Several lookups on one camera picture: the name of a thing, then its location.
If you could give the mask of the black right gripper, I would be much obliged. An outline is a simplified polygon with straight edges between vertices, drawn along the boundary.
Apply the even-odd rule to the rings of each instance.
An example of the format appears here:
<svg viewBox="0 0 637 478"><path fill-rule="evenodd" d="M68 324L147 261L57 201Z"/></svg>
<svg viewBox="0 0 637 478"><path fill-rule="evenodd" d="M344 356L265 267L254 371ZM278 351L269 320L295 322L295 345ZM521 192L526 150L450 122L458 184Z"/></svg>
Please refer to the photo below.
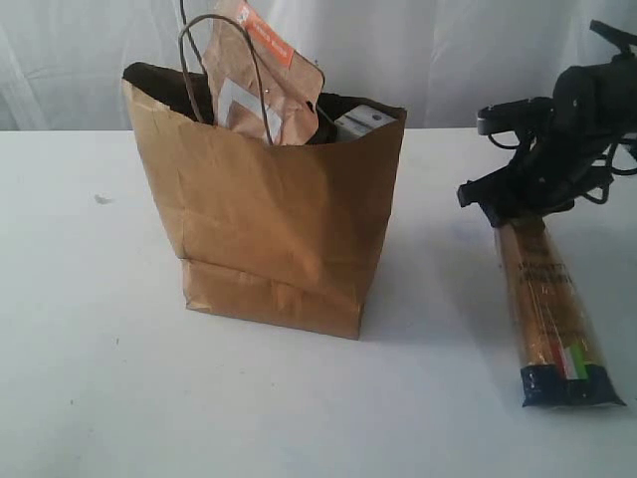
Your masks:
<svg viewBox="0 0 637 478"><path fill-rule="evenodd" d="M616 148L615 133L551 130L517 153L507 166L461 184L459 204L480 204L493 228L527 214L568 210L578 197L603 204L613 182L611 163Z"/></svg>

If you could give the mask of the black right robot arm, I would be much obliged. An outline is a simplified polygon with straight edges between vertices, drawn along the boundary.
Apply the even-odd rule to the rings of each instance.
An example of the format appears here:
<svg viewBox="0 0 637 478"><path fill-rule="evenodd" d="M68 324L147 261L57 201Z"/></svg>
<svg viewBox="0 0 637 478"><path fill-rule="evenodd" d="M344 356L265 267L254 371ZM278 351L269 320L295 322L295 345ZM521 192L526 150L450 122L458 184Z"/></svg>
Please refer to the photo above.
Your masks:
<svg viewBox="0 0 637 478"><path fill-rule="evenodd" d="M619 145L636 142L636 38L598 20L589 28L617 48L608 63L568 68L549 98L477 113L480 135L511 131L519 140L507 165L457 190L460 205L478 204L494 228L568 211L579 197L603 204L615 176L634 173L613 159Z"/></svg>

